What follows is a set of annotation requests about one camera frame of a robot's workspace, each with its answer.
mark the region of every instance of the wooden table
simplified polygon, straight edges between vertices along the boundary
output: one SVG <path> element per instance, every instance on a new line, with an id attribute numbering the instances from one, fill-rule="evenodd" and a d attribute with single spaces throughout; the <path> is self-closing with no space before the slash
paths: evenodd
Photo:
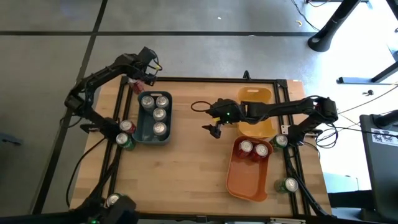
<path id="1" fill-rule="evenodd" d="M 96 111 L 104 117 L 112 117 L 119 82 L 120 79 L 115 78 L 101 89 Z M 211 103 L 217 98 L 236 100 L 238 90 L 244 86 L 264 87 L 273 92 L 270 84 L 157 82 L 152 87 L 145 86 L 146 90 L 164 90 L 172 94 L 172 138 L 166 146 L 138 144 L 133 151 L 123 151 L 115 192 L 131 197 L 137 203 L 137 210 L 146 213 L 292 216 L 289 195 L 277 194 L 273 186 L 277 179 L 285 177 L 282 153 L 273 153 L 269 159 L 266 182 L 268 198 L 265 201 L 249 202 L 236 198 L 228 193 L 225 184 L 232 145 L 238 136 L 236 124 L 223 126 L 221 138 L 215 139 L 201 128 L 202 125 L 212 123 L 212 118 L 190 109 L 191 103 L 198 100 Z M 128 86 L 122 100 L 120 118 L 124 111 L 127 88 Z M 290 100 L 299 100 L 305 96 L 300 81 L 288 80 L 288 88 Z M 275 97 L 272 96 L 270 103 L 274 102 Z M 129 119 L 134 122 L 137 120 L 138 107 L 137 96 L 133 95 Z M 304 115 L 294 116 L 296 123 L 304 118 Z M 278 129 L 277 118 L 271 120 L 274 128 Z M 100 133 L 89 134 L 86 150 L 102 137 Z M 96 185 L 105 146 L 106 141 L 83 160 L 71 208 L 79 206 Z M 316 150 L 302 146 L 300 155 L 309 191 L 323 209 L 331 213 Z M 104 197 L 107 189 L 108 186 L 104 188 Z M 297 192 L 296 195 L 298 210 L 303 213 L 300 193 Z"/>

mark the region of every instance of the concrete floor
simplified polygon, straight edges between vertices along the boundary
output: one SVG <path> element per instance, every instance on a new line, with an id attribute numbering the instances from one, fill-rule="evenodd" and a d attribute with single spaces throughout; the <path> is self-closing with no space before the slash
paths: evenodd
<path id="1" fill-rule="evenodd" d="M 330 2 L 313 8 L 302 5 L 302 0 L 296 1 L 318 28 L 339 5 Z M 3 0 L 0 31 L 91 31 L 100 5 L 100 0 Z M 372 77 L 394 62 L 386 46 L 385 31 L 398 24 L 380 10 L 383 4 L 373 6 L 371 10 L 361 3 L 325 53 L 308 48 L 308 37 L 97 37 L 85 74 L 109 65 L 121 53 L 138 53 L 147 46 L 160 57 L 164 71 L 159 76 L 239 78 L 249 70 L 253 78 L 303 80 L 307 95 L 330 96 L 344 110 L 370 100 L 362 95 L 363 91 L 372 88 L 377 96 L 390 88 L 335 83 L 340 76 Z M 290 0 L 115 0 L 109 1 L 99 30 L 314 32 Z M 30 212 L 58 121 L 65 112 L 63 100 L 76 80 L 88 40 L 87 36 L 0 35 L 0 132 L 24 139 L 19 147 L 0 142 L 0 216 Z M 390 77 L 390 81 L 397 80 L 397 75 Z M 396 109 L 388 100 L 397 93 L 346 115 L 358 121 L 360 114 Z M 337 124 L 351 123 L 340 118 Z M 359 188 L 368 189 L 361 134 L 344 132 L 335 148 L 320 150 L 323 171 L 357 177 Z M 44 212 L 67 209 L 66 186 L 85 141 L 86 134 L 79 128 L 68 131 Z M 342 160 L 349 165 L 343 166 Z"/>

